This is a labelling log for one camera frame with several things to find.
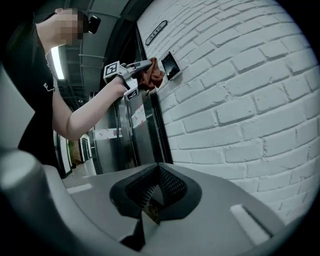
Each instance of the man's ear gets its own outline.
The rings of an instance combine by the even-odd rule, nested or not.
[[[64,10],[64,9],[62,9],[62,8],[55,9],[54,13],[55,13],[55,14],[58,14],[58,13],[60,13],[60,12],[63,11],[63,10]]]

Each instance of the white brick wall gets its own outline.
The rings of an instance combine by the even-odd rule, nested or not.
[[[143,42],[162,20],[144,47],[183,70],[157,90],[174,163],[231,180],[286,223],[305,213],[320,184],[320,68],[299,27],[274,0],[154,0]]]

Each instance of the small screen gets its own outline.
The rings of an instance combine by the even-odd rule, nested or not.
[[[180,71],[175,59],[170,52],[161,62],[168,80],[173,78]]]

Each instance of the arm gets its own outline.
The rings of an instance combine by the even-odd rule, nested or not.
[[[53,129],[70,141],[77,141],[101,119],[107,109],[122,97],[126,89],[120,77],[114,78],[92,100],[75,112],[62,99],[58,87],[53,93]]]

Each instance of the ceiling light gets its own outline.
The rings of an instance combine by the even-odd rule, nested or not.
[[[62,68],[61,68],[58,46],[53,47],[51,49],[51,54],[52,54],[55,72],[56,72],[56,75],[58,76],[58,79],[60,80],[65,79],[64,73],[62,72]]]

